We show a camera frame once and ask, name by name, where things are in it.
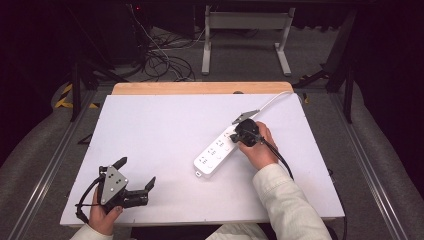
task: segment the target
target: power strip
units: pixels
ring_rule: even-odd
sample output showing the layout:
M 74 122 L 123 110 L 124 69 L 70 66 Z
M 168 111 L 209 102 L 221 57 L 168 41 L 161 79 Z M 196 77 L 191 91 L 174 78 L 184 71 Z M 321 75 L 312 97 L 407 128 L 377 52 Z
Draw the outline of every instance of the power strip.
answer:
M 227 156 L 237 147 L 230 136 L 235 134 L 235 126 L 230 126 L 218 136 L 195 160 L 197 177 L 211 177 Z

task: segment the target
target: wire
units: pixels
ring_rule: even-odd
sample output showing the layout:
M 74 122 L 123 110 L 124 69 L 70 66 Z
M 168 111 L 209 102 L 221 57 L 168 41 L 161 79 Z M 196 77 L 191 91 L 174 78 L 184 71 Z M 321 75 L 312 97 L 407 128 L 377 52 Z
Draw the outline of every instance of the wire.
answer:
M 100 204 L 96 203 L 96 204 L 79 204 L 78 206 L 81 207 L 93 207 L 93 206 L 99 206 Z
M 160 35 L 153 36 L 153 38 L 152 38 L 150 36 L 150 34 L 146 31 L 144 26 L 137 20 L 135 14 L 134 14 L 134 9 L 133 9 L 132 5 L 127 4 L 127 7 L 131 12 L 131 15 L 134 18 L 134 21 L 137 23 L 137 26 L 140 29 L 143 30 L 144 34 L 150 39 L 150 41 L 156 47 L 156 49 L 149 50 L 146 53 L 146 56 L 147 56 L 146 65 L 149 66 L 150 70 L 153 71 L 153 72 L 151 72 L 149 69 L 147 69 L 145 67 L 143 69 L 142 73 L 144 72 L 149 78 L 144 79 L 144 80 L 140 80 L 140 81 L 145 82 L 145 81 L 149 81 L 149 80 L 153 80 L 153 79 L 155 79 L 156 81 L 159 81 L 159 78 L 166 75 L 168 72 L 172 72 L 172 73 L 175 74 L 175 76 L 176 76 L 175 79 L 174 79 L 175 82 L 181 82 L 181 81 L 186 81 L 186 80 L 195 81 L 196 76 L 194 74 L 194 71 L 193 71 L 191 65 L 186 60 L 184 60 L 182 58 L 168 56 L 164 52 L 164 49 L 162 49 L 162 47 L 160 46 L 160 45 L 163 45 L 163 44 L 168 44 L 171 35 L 169 35 L 164 40 L 163 43 L 158 44 L 153 38 L 156 38 L 156 39 L 159 39 L 160 41 L 163 41 L 159 37 Z
M 273 152 L 275 154 L 275 156 L 277 156 L 277 158 L 280 160 L 280 162 L 282 162 L 284 164 L 284 166 L 286 167 L 287 171 L 289 172 L 290 177 L 294 180 L 293 173 L 291 172 L 291 169 L 290 169 L 289 165 L 287 164 L 287 162 L 283 158 L 283 156 L 281 156 L 281 154 L 278 152 L 278 150 L 274 146 L 272 146 L 271 143 L 269 143 L 267 140 L 265 140 L 264 137 L 261 138 L 261 141 L 263 143 L 265 143 L 265 145 L 268 146 L 268 148 L 271 150 L 271 152 Z
M 275 97 L 273 97 L 269 102 L 267 102 L 261 109 L 259 109 L 259 111 L 262 111 L 264 108 L 266 108 L 270 103 L 272 103 L 275 99 L 277 99 L 279 96 L 281 96 L 282 94 L 284 94 L 284 93 L 293 93 L 293 92 L 290 92 L 290 91 L 283 91 L 283 92 L 280 92 L 279 94 L 277 94 Z
M 192 43 L 190 46 L 180 46 L 180 47 L 174 47 L 174 48 L 164 48 L 161 49 L 162 51 L 169 51 L 169 50 L 180 50 L 180 49 L 188 49 L 193 47 L 194 45 L 196 45 L 196 43 L 198 43 L 200 41 L 200 38 L 202 37 L 203 33 L 205 32 L 205 29 L 203 29 L 203 31 L 200 33 L 199 37 L 195 40 L 195 41 L 188 41 L 188 43 Z M 180 42 L 170 42 L 167 45 L 174 45 L 174 44 L 178 44 Z
M 75 207 L 77 207 L 77 212 L 75 214 L 76 214 L 77 218 L 81 219 L 84 223 L 88 223 L 88 218 L 81 209 L 83 206 L 86 205 L 86 204 L 83 204 L 83 202 L 84 202 L 85 198 L 87 197 L 88 193 L 94 187 L 94 185 L 99 183 L 102 179 L 104 179 L 104 176 L 100 176 L 100 177 L 94 179 L 94 181 L 90 184 L 90 186 L 87 188 L 87 190 L 85 190 L 84 194 L 81 196 L 79 203 L 75 204 Z
M 265 145 L 269 148 L 269 150 L 271 150 L 271 152 L 274 153 L 274 155 L 278 158 L 278 160 L 280 160 L 280 162 L 283 163 L 283 165 L 286 167 L 287 171 L 289 172 L 290 177 L 294 180 L 293 173 L 292 173 L 289 165 L 287 164 L 286 160 L 283 158 L 283 156 L 281 156 L 281 154 L 278 152 L 278 150 L 274 146 L 272 146 L 271 143 L 269 143 L 267 140 L 265 140 L 265 138 L 263 136 L 261 136 L 260 134 L 252 133 L 252 132 L 250 132 L 246 129 L 242 129 L 242 131 L 252 135 L 253 137 L 255 137 L 256 140 L 259 140 L 261 143 L 265 143 Z

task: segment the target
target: white sleeve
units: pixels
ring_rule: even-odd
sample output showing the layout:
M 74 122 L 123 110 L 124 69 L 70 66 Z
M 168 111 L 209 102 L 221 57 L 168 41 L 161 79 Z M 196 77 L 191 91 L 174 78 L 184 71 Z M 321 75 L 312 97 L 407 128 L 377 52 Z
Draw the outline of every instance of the white sleeve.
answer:
M 88 224 L 85 224 L 71 240 L 112 240 L 112 236 L 106 236 L 101 233 L 98 233 L 96 230 L 92 229 Z
M 278 239 L 331 239 L 303 191 L 280 165 L 262 168 L 253 178 L 253 185 Z

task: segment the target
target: metal rail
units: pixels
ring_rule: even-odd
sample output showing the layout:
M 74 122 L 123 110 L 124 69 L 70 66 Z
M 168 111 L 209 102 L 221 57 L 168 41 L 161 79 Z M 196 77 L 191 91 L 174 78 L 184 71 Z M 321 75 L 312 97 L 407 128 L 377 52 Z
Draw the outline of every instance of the metal rail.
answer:
M 95 93 L 95 91 L 88 91 L 84 95 L 81 113 L 78 115 L 75 121 L 70 122 L 65 134 L 63 135 L 58 147 L 56 148 L 55 153 L 53 154 L 49 164 L 47 165 L 46 170 L 44 171 L 37 185 L 35 186 L 35 189 L 27 205 L 25 206 L 21 216 L 15 224 L 15 227 L 10 233 L 8 240 L 19 240 L 24 238 L 26 231 L 28 230 L 32 220 L 34 219 L 38 209 L 40 208 L 47 194 L 47 191 L 49 190 L 50 185 L 53 182 L 53 179 L 56 176 L 60 165 L 62 164 L 62 161 L 69 148 L 69 142 L 72 139 L 78 125 L 80 124 L 85 111 L 88 109 L 90 103 L 92 102 Z
M 377 174 L 371 165 L 370 159 L 368 158 L 358 136 L 356 135 L 355 129 L 353 128 L 352 124 L 349 124 L 346 121 L 340 99 L 338 98 L 337 94 L 330 93 L 329 95 L 331 102 L 335 106 L 337 113 L 343 122 L 350 141 L 352 142 L 353 150 L 355 152 L 359 167 L 365 176 L 371 193 L 374 196 L 375 202 L 377 203 L 381 214 L 383 215 L 384 221 L 386 222 L 387 228 L 389 229 L 392 238 L 399 240 L 408 239 L 405 231 L 403 230 L 402 224 L 400 223 L 399 218 L 397 217 L 395 210 L 390 203 L 390 199 L 387 196 L 383 185 L 380 183 L 380 180 L 378 179 Z

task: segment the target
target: table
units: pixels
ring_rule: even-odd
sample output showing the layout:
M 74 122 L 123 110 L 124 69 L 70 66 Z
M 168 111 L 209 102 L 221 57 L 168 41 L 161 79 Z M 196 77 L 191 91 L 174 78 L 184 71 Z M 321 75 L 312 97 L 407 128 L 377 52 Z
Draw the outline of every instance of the table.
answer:
M 235 91 L 244 94 L 231 94 Z M 149 194 L 149 204 L 124 211 L 118 225 L 268 221 L 251 184 L 256 170 L 240 151 L 232 153 L 210 179 L 195 176 L 193 161 L 226 124 L 238 116 L 240 112 L 235 109 L 250 110 L 247 108 L 282 91 L 292 92 L 290 84 L 117 84 L 103 106 L 61 224 L 82 224 L 74 215 L 76 201 L 96 178 L 98 166 L 113 164 L 123 155 L 128 157 L 128 162 L 120 172 L 130 181 L 128 190 L 143 188 L 155 175 L 157 180 Z M 257 120 L 275 130 L 273 136 L 280 143 L 281 154 L 318 214 L 323 218 L 344 216 L 297 95 L 282 95 L 275 104 L 268 106 Z M 237 112 L 237 116 L 226 114 L 228 111 Z M 302 151 L 296 151 L 299 144 L 303 146 Z

